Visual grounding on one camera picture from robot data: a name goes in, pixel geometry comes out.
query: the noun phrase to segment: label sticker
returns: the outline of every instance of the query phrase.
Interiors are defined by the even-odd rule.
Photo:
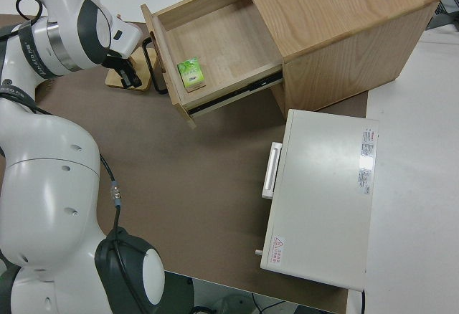
[[[375,134],[371,128],[367,128],[361,138],[359,188],[364,194],[372,192]]]
[[[282,262],[282,253],[285,239],[283,237],[273,237],[271,242],[270,264],[280,265]]]

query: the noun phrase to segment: small green package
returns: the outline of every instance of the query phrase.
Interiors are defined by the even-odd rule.
[[[203,83],[204,76],[197,57],[182,62],[177,65],[177,67],[179,68],[181,79],[184,82],[187,92],[191,92],[205,86]]]

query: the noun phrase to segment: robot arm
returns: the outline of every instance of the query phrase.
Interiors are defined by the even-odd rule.
[[[141,38],[137,26],[113,16],[100,0],[40,1],[47,7],[49,16],[40,19],[37,28],[29,29],[28,33],[33,34],[44,65],[55,75],[104,62],[110,66],[112,59],[118,60],[118,69],[122,68]],[[131,80],[129,84],[138,83]]]
[[[47,18],[0,29],[0,256],[22,269],[11,274],[11,312],[151,313],[164,288],[161,259],[118,225],[108,237],[100,230],[95,141],[68,120],[27,109],[46,79],[109,57],[127,62],[141,32],[100,0],[40,1]],[[0,282],[2,312],[8,284]]]

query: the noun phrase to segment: cabinet top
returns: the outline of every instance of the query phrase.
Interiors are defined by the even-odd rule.
[[[439,0],[253,0],[286,62]]]

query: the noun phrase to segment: brown table surface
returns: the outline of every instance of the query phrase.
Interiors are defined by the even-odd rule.
[[[0,16],[0,26],[20,21]],[[285,129],[269,90],[197,118],[191,130],[167,95],[110,88],[106,75],[98,67],[58,78],[37,103],[94,137],[122,189],[122,227],[153,244],[168,271],[345,313],[347,290],[262,270],[255,255],[270,211],[261,198],[270,145]],[[364,117],[365,110],[366,93],[324,111]],[[101,169],[105,233],[114,215]]]

